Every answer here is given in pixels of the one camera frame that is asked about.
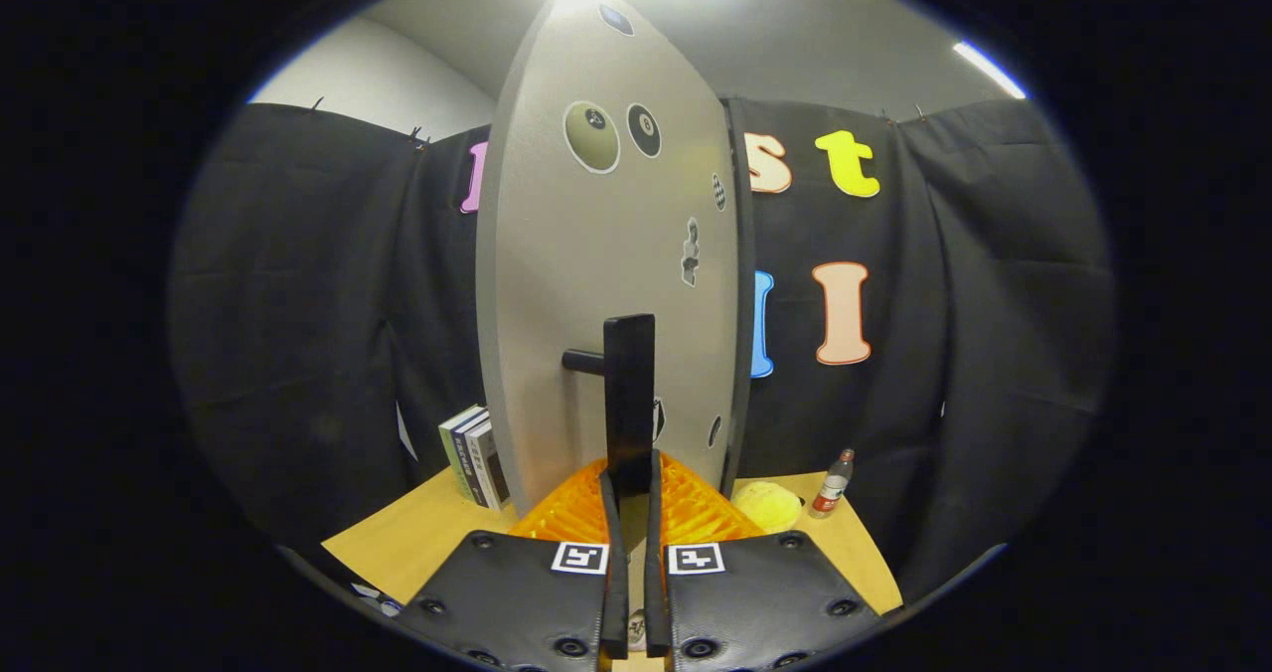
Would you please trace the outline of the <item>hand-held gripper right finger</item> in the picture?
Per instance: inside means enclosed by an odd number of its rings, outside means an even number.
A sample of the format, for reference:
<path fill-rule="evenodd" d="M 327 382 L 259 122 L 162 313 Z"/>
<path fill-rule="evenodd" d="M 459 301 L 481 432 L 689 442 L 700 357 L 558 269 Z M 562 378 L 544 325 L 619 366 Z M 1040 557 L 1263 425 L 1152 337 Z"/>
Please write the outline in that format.
<path fill-rule="evenodd" d="M 668 671 L 781 671 L 862 643 L 884 613 L 804 531 L 767 533 L 651 454 L 647 653 Z"/>

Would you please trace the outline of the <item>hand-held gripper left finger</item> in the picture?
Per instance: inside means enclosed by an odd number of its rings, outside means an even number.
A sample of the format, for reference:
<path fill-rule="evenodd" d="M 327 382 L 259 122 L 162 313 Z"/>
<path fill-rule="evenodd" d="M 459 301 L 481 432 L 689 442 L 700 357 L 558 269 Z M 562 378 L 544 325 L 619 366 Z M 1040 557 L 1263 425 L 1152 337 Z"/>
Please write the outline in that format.
<path fill-rule="evenodd" d="M 467 533 L 397 621 L 485 671 L 608 671 L 627 653 L 630 611 L 616 518 L 605 459 L 594 459 L 513 531 Z"/>

